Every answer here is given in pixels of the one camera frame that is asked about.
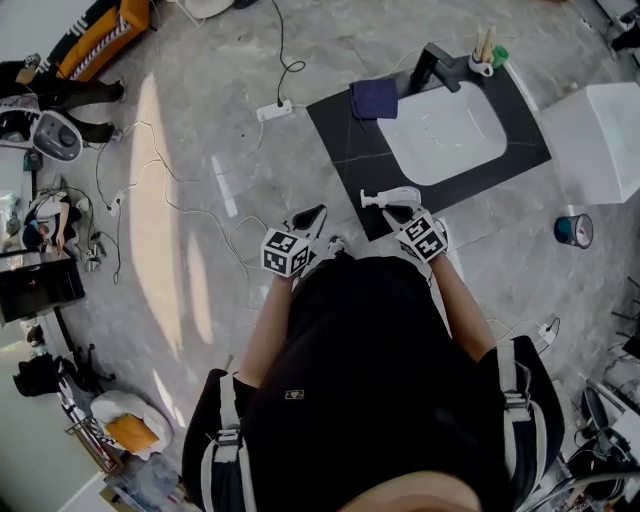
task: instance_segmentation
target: bottle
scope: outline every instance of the bottle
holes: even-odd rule
[[[422,196],[420,191],[415,187],[398,187],[391,190],[385,190],[379,192],[376,196],[367,197],[364,195],[364,190],[360,190],[360,202],[362,207],[366,208],[372,204],[378,205],[379,208],[385,206],[401,206],[406,202],[416,202],[420,204]]]

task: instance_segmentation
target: shirt logo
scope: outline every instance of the shirt logo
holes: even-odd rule
[[[302,400],[304,398],[304,389],[290,389],[284,394],[285,400]]]

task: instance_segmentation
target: green object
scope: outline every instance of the green object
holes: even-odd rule
[[[509,52],[504,46],[496,46],[493,49],[493,69],[498,69],[503,66],[509,58]]]

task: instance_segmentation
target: black and white marker cube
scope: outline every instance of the black and white marker cube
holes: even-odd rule
[[[426,263],[447,248],[447,241],[436,226],[431,214],[423,215],[396,235],[402,250]]]
[[[262,268],[290,277],[309,262],[311,241],[269,228],[260,247]]]

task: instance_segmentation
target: orange pillow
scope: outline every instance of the orange pillow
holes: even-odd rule
[[[158,440],[158,436],[144,424],[144,421],[132,414],[120,416],[116,421],[109,423],[106,429],[111,437],[131,453],[146,450]]]

